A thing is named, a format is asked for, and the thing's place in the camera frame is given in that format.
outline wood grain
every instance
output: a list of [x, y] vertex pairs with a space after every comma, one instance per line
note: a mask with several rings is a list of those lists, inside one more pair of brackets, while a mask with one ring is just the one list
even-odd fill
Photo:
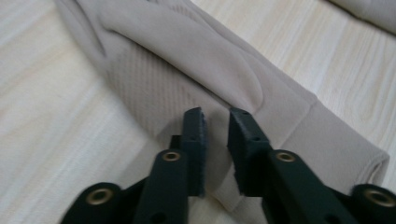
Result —
[[[193, 2], [386, 150], [383, 186], [396, 192], [395, 36], [324, 1]], [[52, 1], [2, 1], [0, 223], [56, 223], [89, 185], [145, 176], [157, 151]], [[211, 198], [191, 201], [191, 211], [191, 223], [236, 223]]]

